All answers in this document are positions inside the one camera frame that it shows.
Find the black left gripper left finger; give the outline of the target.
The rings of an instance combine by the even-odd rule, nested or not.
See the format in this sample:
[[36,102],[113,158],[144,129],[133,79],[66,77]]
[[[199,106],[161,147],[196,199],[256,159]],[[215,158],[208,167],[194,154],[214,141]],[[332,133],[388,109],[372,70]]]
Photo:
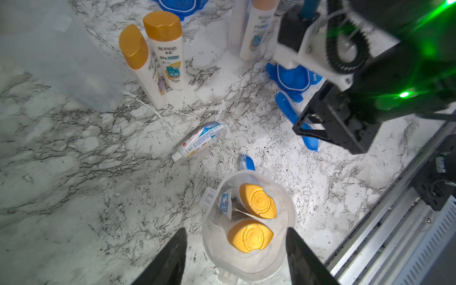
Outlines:
[[180,285],[187,249],[185,228],[180,228],[132,285]]

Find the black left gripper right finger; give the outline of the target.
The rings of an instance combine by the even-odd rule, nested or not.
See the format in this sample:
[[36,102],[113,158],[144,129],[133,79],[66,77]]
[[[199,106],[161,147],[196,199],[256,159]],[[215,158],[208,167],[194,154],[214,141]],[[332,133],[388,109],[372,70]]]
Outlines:
[[287,229],[286,252],[292,285],[338,285],[294,228]]

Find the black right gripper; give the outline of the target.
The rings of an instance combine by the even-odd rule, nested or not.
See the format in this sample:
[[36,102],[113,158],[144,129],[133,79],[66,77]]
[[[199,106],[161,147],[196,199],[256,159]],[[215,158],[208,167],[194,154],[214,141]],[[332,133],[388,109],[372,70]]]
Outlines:
[[351,89],[340,91],[326,81],[312,96],[294,123],[293,131],[301,137],[316,138],[351,154],[369,151],[381,124],[368,121],[369,110],[362,110],[358,96],[385,90],[381,83],[356,83]]

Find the orange cap bottle one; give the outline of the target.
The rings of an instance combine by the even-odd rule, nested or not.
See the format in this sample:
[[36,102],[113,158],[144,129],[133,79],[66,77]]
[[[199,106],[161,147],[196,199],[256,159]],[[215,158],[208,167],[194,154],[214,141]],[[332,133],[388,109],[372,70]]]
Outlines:
[[235,249],[247,254],[268,247],[274,237],[265,224],[246,219],[234,224],[227,233],[227,240]]

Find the orange cap bottle four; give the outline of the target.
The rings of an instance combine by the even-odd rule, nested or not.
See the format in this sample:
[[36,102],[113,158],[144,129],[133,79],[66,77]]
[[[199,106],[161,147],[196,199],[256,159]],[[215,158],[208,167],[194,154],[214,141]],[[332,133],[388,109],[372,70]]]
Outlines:
[[240,202],[249,214],[261,219],[275,219],[277,207],[275,201],[264,189],[256,184],[242,184],[238,191]]

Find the blue lid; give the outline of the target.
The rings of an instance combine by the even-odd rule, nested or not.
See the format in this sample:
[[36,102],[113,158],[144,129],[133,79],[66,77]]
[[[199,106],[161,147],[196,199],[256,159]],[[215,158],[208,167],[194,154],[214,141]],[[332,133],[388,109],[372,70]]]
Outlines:
[[203,9],[208,0],[155,0],[164,11],[171,12],[183,21],[185,17]]
[[296,103],[302,102],[304,99],[302,94],[323,79],[319,74],[301,65],[287,70],[279,64],[268,63],[266,71],[270,78]]

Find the blue lid back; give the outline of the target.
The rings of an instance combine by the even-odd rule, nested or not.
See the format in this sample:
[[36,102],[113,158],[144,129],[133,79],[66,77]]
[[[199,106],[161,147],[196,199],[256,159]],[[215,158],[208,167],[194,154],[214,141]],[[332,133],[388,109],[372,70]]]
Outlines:
[[183,21],[185,17],[203,9],[208,0],[155,0],[164,11],[171,12]]

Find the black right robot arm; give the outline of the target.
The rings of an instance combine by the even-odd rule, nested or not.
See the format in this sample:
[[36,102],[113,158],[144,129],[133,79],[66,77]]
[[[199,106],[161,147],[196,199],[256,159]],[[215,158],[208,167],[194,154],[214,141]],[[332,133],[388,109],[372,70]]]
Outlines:
[[351,154],[368,152],[381,125],[415,114],[453,122],[456,100],[454,1],[328,1],[294,7],[279,43],[326,78],[294,123],[301,137]]

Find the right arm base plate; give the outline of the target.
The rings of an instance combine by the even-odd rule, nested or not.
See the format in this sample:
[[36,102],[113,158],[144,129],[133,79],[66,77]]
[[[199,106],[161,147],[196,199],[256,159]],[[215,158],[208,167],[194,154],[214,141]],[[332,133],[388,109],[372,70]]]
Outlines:
[[456,193],[456,136],[449,135],[412,179],[412,187],[434,211]]

